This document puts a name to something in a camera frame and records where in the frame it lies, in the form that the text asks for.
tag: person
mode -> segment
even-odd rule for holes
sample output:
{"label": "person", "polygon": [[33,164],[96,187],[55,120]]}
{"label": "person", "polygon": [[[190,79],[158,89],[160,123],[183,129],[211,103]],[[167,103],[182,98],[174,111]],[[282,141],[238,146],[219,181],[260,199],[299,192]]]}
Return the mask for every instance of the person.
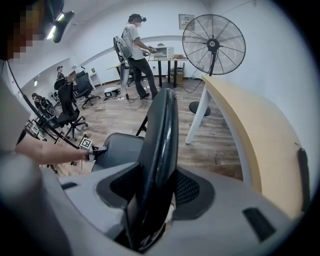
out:
{"label": "person", "polygon": [[155,53],[156,50],[152,47],[146,46],[141,40],[138,29],[142,24],[142,17],[140,14],[132,14],[128,19],[128,24],[125,26],[122,38],[132,50],[132,57],[128,59],[129,65],[134,68],[134,82],[135,88],[140,96],[140,99],[145,99],[150,95],[141,85],[142,72],[146,75],[154,99],[158,93],[155,85],[155,78],[149,63],[143,55],[142,49],[148,50],[150,53]]}
{"label": "person", "polygon": [[57,80],[60,80],[60,79],[62,79],[62,78],[65,78],[64,74],[62,74],[62,68],[63,68],[63,67],[64,67],[64,66],[58,66],[58,67],[56,68],[56,71],[58,72]]}
{"label": "person", "polygon": [[[0,152],[10,152],[15,149],[17,154],[31,158],[39,165],[57,165],[85,160],[89,153],[87,150],[40,141],[23,130],[30,113],[11,92],[9,79],[5,78],[4,61],[13,59],[17,53],[25,51],[25,47],[30,46],[32,40],[39,35],[45,5],[42,1],[37,0],[15,4],[12,4],[11,8],[8,7],[11,11],[10,17],[5,20],[6,26],[1,28],[3,34],[0,38],[0,102],[10,104],[10,113],[8,113],[9,106],[7,105],[0,108],[2,121]],[[62,67],[57,70],[60,72],[58,76],[63,76]]]}
{"label": "person", "polygon": [[32,99],[33,99],[33,102],[34,102],[34,105],[37,109],[39,109],[41,107],[41,96],[36,94],[36,93],[32,93]]}

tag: black mesh chair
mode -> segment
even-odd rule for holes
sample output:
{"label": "black mesh chair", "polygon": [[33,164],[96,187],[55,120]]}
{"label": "black mesh chair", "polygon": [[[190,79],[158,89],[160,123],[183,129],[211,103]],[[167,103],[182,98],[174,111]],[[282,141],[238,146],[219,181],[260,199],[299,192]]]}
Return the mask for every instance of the black mesh chair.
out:
{"label": "black mesh chair", "polygon": [[82,105],[82,109],[85,109],[85,105],[90,102],[91,106],[93,104],[91,103],[91,100],[94,98],[101,99],[100,96],[94,96],[91,94],[92,86],[90,84],[89,75],[88,73],[85,73],[84,75],[80,76],[79,78],[75,79],[76,85],[78,86],[78,94],[75,96],[76,99],[79,99],[81,97],[85,97],[85,102]]}
{"label": "black mesh chair", "polygon": [[50,121],[53,123],[54,128],[63,128],[64,126],[70,125],[69,130],[67,131],[65,137],[70,139],[68,136],[72,131],[72,138],[74,141],[77,141],[75,138],[75,129],[78,126],[89,125],[86,122],[80,122],[81,120],[86,120],[84,116],[79,117],[80,111],[78,106],[75,104],[74,94],[73,94],[73,85],[72,83],[65,83],[58,90],[58,97],[61,101],[62,113],[58,118],[53,118]]}

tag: wooden floor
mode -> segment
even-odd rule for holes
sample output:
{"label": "wooden floor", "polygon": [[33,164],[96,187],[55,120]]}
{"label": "wooden floor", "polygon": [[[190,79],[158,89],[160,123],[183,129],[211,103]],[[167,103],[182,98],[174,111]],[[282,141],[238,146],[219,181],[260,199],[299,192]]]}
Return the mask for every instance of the wooden floor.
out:
{"label": "wooden floor", "polygon": [[[198,84],[199,81],[197,80],[183,81],[184,88],[189,92],[193,91]],[[76,131],[77,145],[80,143],[83,134],[87,134],[96,146],[102,146],[107,137],[113,133],[136,134],[151,103],[140,99],[136,99],[133,103],[116,99],[103,102],[104,90],[112,86],[118,87],[119,85],[104,85],[92,92],[94,95],[101,96],[101,99],[96,98],[92,101],[93,106],[87,104],[85,110],[82,110],[82,104],[78,104],[80,115],[86,118],[85,121],[89,124],[89,127],[79,126],[80,132]],[[182,111],[179,112],[178,164],[242,180],[242,170],[235,142],[227,123],[213,101],[209,105],[211,115],[208,117],[210,119],[204,118],[193,142],[190,145],[185,144],[194,119],[194,116],[190,114],[189,103],[200,100],[203,87],[202,83],[191,94],[187,93],[182,87],[174,89],[178,99],[178,110]],[[138,96],[134,86],[128,88],[127,92],[130,98]],[[122,96],[125,97],[125,94],[125,90],[122,89]],[[58,144],[70,147],[62,140],[59,140]],[[77,166],[71,166],[68,163],[56,166],[56,168],[60,176],[73,176],[90,173],[92,166],[93,163],[81,163],[79,161]]]}

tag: curved wooden desk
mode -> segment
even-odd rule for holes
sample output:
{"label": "curved wooden desk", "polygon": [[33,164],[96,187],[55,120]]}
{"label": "curved wooden desk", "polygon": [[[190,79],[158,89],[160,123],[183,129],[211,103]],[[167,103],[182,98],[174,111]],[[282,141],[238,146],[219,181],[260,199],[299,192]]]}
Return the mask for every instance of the curved wooden desk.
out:
{"label": "curved wooden desk", "polygon": [[215,77],[202,79],[205,87],[186,143],[192,141],[213,98],[235,140],[244,182],[290,218],[299,215],[303,193],[295,143],[300,142],[287,118],[264,97]]}

